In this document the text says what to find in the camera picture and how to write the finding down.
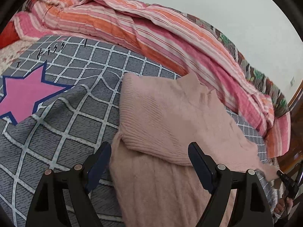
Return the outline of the person's right hand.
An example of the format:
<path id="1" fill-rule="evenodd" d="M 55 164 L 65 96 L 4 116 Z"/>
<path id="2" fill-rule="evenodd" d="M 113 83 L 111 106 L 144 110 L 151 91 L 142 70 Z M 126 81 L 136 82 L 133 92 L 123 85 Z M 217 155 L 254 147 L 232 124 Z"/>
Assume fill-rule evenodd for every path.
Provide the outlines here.
<path id="1" fill-rule="evenodd" d="M 284 194 L 277 202 L 276 207 L 274 208 L 274 217 L 276 218 L 286 218 L 289 219 L 289 214 L 293 207 L 293 199 L 286 197 Z"/>

